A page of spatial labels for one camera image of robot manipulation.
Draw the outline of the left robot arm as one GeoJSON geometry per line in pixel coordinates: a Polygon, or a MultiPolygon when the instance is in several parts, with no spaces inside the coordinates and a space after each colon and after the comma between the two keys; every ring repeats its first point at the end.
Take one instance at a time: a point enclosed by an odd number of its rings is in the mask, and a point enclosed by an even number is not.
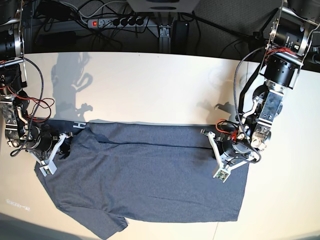
{"type": "Polygon", "coordinates": [[[320,28],[318,0],[284,0],[276,10],[264,56],[239,95],[234,94],[235,122],[219,120],[214,142],[218,164],[257,163],[271,138],[286,89],[298,78],[313,35],[320,28]]]}

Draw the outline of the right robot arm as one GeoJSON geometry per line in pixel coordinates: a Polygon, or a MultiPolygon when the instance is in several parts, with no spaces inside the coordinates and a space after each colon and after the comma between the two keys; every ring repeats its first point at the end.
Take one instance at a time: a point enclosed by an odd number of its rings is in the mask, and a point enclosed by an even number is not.
{"type": "Polygon", "coordinates": [[[23,6],[22,0],[0,2],[0,112],[6,142],[14,149],[10,156],[26,151],[45,165],[50,157],[68,154],[73,134],[60,133],[46,118],[38,119],[38,108],[50,109],[51,105],[42,95],[30,97],[24,91],[28,86],[25,63],[31,60],[24,57],[23,6]]]}

